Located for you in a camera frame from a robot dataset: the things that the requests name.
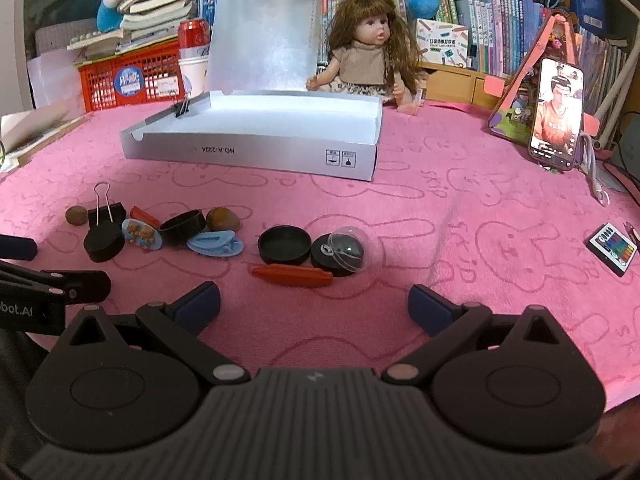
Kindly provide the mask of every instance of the wooden drawer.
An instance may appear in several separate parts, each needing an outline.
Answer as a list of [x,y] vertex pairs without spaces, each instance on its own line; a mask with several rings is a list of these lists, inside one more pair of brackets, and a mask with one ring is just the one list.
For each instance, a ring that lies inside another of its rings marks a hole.
[[486,74],[458,68],[420,62],[421,68],[431,72],[426,98],[433,101],[464,103],[492,110],[498,98],[484,92]]

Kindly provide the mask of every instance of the brown nut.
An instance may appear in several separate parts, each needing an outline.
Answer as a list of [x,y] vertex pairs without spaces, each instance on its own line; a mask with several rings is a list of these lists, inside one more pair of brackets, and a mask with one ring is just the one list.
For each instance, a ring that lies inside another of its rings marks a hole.
[[236,214],[226,207],[215,207],[207,213],[209,231],[239,231],[242,227]]
[[89,219],[89,214],[81,205],[73,205],[66,210],[65,219],[71,225],[84,225]]

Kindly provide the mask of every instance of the white cable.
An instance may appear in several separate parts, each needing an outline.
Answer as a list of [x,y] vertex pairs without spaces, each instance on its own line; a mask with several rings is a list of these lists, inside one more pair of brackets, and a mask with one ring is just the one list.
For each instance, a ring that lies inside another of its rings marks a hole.
[[596,177],[597,167],[596,155],[593,150],[593,139],[589,134],[580,132],[578,142],[580,142],[582,148],[582,161],[580,162],[580,169],[589,177],[589,186],[591,187],[591,192],[593,193],[595,199],[601,206],[606,207],[610,203],[609,193],[607,193],[602,188],[602,184]]

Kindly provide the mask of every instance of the red plastic basket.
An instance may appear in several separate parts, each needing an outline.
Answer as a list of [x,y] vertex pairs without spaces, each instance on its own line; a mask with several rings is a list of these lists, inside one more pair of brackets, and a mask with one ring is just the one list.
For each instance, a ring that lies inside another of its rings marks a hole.
[[[125,68],[137,68],[137,71],[129,73],[142,72],[142,81],[137,86],[130,87],[133,90],[117,91],[119,84],[116,79],[122,76],[121,70]],[[88,112],[184,98],[177,40],[80,66],[78,72],[82,81],[84,107]]]

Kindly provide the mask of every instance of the paper cup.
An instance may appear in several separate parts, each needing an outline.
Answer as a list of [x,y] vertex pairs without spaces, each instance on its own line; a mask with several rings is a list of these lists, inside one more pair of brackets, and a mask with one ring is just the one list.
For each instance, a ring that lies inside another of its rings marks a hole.
[[185,94],[194,98],[204,92],[204,80],[207,75],[207,56],[190,57],[178,60]]

